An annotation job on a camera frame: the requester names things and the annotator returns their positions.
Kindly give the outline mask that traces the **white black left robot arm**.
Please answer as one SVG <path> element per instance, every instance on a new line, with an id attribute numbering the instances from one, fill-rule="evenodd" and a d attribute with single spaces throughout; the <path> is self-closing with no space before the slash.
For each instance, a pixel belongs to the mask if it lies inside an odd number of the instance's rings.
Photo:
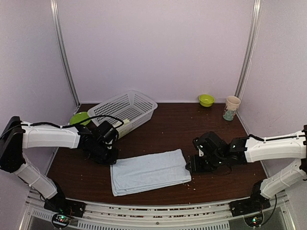
<path id="1" fill-rule="evenodd" d="M 0 136 L 0 168 L 35 189 L 45 202 L 45 209 L 82 217 L 85 203 L 68 200 L 60 185 L 43 175 L 23 150 L 37 147 L 81 149 L 96 163 L 113 165 L 118 158 L 118 149 L 113 144 L 118 138 L 117 129 L 107 121 L 91 131 L 83 122 L 59 126 L 50 122 L 23 122 L 13 116 Z"/>

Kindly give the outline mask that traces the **green patterned white towel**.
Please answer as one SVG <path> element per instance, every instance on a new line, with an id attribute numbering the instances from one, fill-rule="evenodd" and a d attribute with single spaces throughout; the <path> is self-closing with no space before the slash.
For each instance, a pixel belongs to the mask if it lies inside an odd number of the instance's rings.
<path id="1" fill-rule="evenodd" d="M 114 127 L 115 128 L 119 128 L 121 126 L 124 126 L 125 124 L 129 123 L 130 120 L 129 119 L 124 119 L 124 120 L 121 120 L 121 121 L 117 121 L 115 124 L 114 124 Z"/>

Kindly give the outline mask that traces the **white perforated plastic basket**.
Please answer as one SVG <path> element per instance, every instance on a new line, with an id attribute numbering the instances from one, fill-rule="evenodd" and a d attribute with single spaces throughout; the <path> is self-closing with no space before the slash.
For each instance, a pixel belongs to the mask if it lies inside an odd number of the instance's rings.
<path id="1" fill-rule="evenodd" d="M 157 107 L 158 104 L 149 97 L 138 91 L 130 90 L 90 108 L 87 113 L 90 117 L 108 116 L 93 119 L 92 122 L 96 126 L 99 126 L 103 121 L 108 121 L 114 126 L 118 120 L 113 119 L 113 117 L 120 120 L 129 119 L 129 123 L 117 128 L 121 138 L 148 122 Z"/>

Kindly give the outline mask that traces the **light blue towel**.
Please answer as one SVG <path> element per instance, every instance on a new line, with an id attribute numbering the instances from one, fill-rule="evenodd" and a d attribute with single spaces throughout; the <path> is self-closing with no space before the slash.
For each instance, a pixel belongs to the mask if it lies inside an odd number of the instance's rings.
<path id="1" fill-rule="evenodd" d="M 110 166 L 113 196 L 125 196 L 191 181 L 181 149 L 117 160 Z"/>

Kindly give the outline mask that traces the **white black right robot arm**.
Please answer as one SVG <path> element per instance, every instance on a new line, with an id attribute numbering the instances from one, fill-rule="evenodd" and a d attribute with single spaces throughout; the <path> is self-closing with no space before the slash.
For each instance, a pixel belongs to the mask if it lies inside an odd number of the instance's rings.
<path id="1" fill-rule="evenodd" d="M 271 206 L 270 199 L 300 180 L 307 179 L 307 129 L 293 134 L 260 138 L 253 134 L 226 143 L 214 132 L 193 140 L 198 154 L 186 169 L 191 173 L 211 173 L 221 166 L 231 168 L 262 160 L 293 158 L 294 161 L 274 176 L 253 185 L 249 198 L 230 202 L 233 216 L 257 212 Z"/>

